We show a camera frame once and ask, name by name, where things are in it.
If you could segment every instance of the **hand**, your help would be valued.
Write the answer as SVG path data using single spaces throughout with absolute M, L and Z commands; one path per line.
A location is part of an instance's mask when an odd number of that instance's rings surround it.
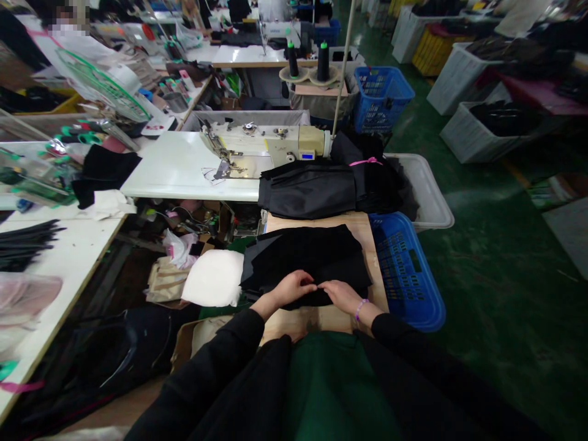
M 276 301 L 278 308 L 298 300 L 302 296 L 316 291 L 314 279 L 306 271 L 298 269 L 285 276 L 272 291 L 264 296 L 270 296 Z
M 333 304 L 341 311 L 355 315 L 362 298 L 349 284 L 341 281 L 323 282 L 319 288 L 324 289 Z

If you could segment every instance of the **electric fan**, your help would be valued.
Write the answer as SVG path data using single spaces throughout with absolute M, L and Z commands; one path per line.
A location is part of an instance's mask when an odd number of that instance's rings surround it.
M 74 87 L 75 82 L 79 82 L 93 92 L 96 100 L 125 118 L 137 123 L 149 121 L 142 135 L 159 136 L 176 122 L 174 116 L 166 115 L 139 93 L 139 77 L 127 66 L 116 64 L 103 71 L 78 54 L 65 49 L 58 49 L 57 52 L 73 75 Z

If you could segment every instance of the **person's hand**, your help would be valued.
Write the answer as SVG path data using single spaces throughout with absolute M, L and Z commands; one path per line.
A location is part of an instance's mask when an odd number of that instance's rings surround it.
M 265 294 L 265 296 L 272 297 L 276 301 L 277 307 L 281 308 L 308 293 L 316 291 L 318 288 L 313 282 L 314 279 L 309 273 L 298 269 L 285 276 L 277 287 Z
M 321 283 L 318 287 L 324 289 L 329 294 L 331 301 L 336 307 L 355 317 L 357 308 L 361 305 L 363 299 L 351 286 L 341 281 L 329 281 Z M 364 303 L 360 309 L 360 322 L 371 329 L 374 319 L 383 313 L 373 303 Z
M 341 311 L 355 315 L 362 299 L 349 284 L 341 281 L 328 281 L 321 283 L 318 287 L 329 294 L 333 304 Z

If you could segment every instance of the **white pillow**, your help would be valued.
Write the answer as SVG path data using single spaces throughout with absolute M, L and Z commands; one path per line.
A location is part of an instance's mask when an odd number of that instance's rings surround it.
M 237 251 L 206 251 L 190 269 L 182 299 L 201 306 L 237 306 L 243 260 Z

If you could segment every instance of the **green floor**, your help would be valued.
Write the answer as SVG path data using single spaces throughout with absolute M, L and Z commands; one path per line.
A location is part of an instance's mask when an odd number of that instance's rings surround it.
M 341 45 L 349 5 L 339 0 L 334 11 Z M 367 22 L 355 15 L 351 44 L 368 65 L 398 66 L 391 36 Z M 586 172 L 586 149 L 548 139 L 509 154 L 514 173 L 502 161 L 461 165 L 439 137 L 449 118 L 427 102 L 430 84 L 411 65 L 401 70 L 416 98 L 387 151 L 424 156 L 455 216 L 453 228 L 419 234 L 447 309 L 445 326 L 431 337 L 554 437 L 586 439 L 588 282 L 521 184 Z

